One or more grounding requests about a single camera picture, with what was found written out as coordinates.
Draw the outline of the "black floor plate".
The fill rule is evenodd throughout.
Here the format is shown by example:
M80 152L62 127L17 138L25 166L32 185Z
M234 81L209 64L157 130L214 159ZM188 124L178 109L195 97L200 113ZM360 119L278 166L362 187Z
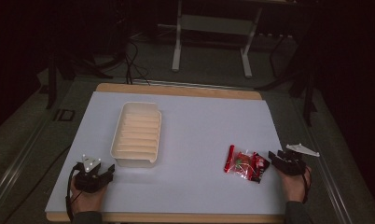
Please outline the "black floor plate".
M76 111L70 109L58 109L55 116L53 117L54 121L72 121L75 117Z

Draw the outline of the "black stand leg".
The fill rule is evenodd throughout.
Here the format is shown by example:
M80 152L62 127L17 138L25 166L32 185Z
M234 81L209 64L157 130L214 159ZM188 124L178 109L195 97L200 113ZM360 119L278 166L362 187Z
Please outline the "black stand leg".
M55 52L49 55L49 80L48 80L48 105L47 109L51 109L57 99L57 67Z

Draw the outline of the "white metal stand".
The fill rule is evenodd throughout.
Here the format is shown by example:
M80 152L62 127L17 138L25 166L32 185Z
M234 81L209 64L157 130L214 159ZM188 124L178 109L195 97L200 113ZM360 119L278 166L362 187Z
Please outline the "white metal stand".
M251 21L217 18L209 16L189 15L183 13L183 0L178 0L177 18L176 18L176 38L174 46L174 57L172 70L179 71L182 52L181 34L183 30L210 32L228 35L245 35L246 44L240 48L240 55L243 64L243 71L246 78L253 76L249 62L248 52L256 34L259 19L262 13L262 7L254 12L254 18Z

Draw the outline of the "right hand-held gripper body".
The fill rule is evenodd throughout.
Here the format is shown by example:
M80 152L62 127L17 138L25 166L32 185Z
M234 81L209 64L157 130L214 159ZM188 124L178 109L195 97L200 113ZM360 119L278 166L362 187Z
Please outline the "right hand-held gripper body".
M283 151L289 151L290 157L281 158L278 156L282 160L282 164L277 168L286 175L303 175L305 173L306 163L302 159L303 155L320 157L319 152L313 151L302 144L287 145L286 150Z

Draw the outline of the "person's right hand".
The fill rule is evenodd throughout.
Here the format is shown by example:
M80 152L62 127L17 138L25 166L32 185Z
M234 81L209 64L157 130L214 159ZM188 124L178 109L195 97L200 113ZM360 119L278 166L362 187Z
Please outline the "person's right hand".
M304 175L286 175L277 170L283 186L285 199L294 202L305 202L312 183L312 169L307 166Z

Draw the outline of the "person's left hand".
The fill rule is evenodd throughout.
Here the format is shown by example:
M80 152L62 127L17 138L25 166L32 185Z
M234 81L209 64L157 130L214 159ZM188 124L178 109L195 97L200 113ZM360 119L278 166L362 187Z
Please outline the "person's left hand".
M72 212L76 216L78 213L83 212L101 212L104 196L107 191L107 187L103 187L94 193L88 193L85 191L77 190L75 187L75 179L72 179L70 185L72 196L71 196L71 207Z

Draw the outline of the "white ribbed plastic bin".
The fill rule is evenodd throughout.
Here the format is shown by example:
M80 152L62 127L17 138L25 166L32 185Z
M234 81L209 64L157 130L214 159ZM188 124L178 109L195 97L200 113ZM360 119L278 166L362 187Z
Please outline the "white ribbed plastic bin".
M121 109L111 156L120 167L151 168L158 157L161 113L158 105L128 102Z

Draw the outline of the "white table mat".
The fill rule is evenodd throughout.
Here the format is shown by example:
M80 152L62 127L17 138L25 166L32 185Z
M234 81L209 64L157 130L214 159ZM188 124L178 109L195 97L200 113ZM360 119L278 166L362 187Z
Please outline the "white table mat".
M114 163L110 154L121 108L150 102L162 114L157 161L152 168L118 167L104 199L105 212L151 214L281 215L285 201L273 168L261 182L227 174L229 147L267 156L280 148L268 105L235 100L95 92L76 133L47 212L65 209L67 180L82 155Z

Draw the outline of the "dark red snack packet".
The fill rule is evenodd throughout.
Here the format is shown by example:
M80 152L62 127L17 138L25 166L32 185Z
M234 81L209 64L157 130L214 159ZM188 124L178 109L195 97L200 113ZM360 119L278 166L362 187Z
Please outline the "dark red snack packet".
M258 153L254 152L251 160L251 174L249 179L259 183L262 179L264 172L268 169L270 163Z

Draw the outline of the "black tripod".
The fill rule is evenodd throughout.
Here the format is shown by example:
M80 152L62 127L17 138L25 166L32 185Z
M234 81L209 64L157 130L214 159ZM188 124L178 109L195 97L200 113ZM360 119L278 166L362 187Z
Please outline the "black tripod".
M310 35L306 33L298 38L293 37L293 39L297 46L285 69L276 76L274 81L258 86L256 90L269 91L291 81L292 84L288 94L293 98L303 95L302 117L306 125L311 127L311 113L314 110L314 80L318 66L315 63L315 56L310 47Z

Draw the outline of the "clear red candy packet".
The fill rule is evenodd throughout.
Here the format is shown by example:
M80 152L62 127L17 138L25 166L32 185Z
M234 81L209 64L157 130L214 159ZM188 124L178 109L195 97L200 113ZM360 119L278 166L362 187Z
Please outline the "clear red candy packet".
M250 180L254 172L253 158L250 155L239 152L234 158L233 171L240 177Z

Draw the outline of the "red stick snack packet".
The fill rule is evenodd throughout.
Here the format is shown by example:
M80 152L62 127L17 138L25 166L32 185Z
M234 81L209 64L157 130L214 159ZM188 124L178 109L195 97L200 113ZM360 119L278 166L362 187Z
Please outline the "red stick snack packet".
M229 153L228 153L228 156L227 156L227 159L226 159L226 162L225 162L225 165L224 165L224 169L223 169L225 173L227 173L229 171L230 164L231 164L232 157L233 157L233 153L234 153L234 148L235 148L234 145L229 146Z

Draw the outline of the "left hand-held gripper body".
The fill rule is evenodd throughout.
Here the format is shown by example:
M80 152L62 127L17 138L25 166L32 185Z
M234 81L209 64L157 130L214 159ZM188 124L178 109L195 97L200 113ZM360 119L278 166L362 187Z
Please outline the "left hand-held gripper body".
M82 155L82 162L77 164L78 174L75 180L77 190L94 193L104 187L103 179L105 176L99 174L101 163L101 159Z

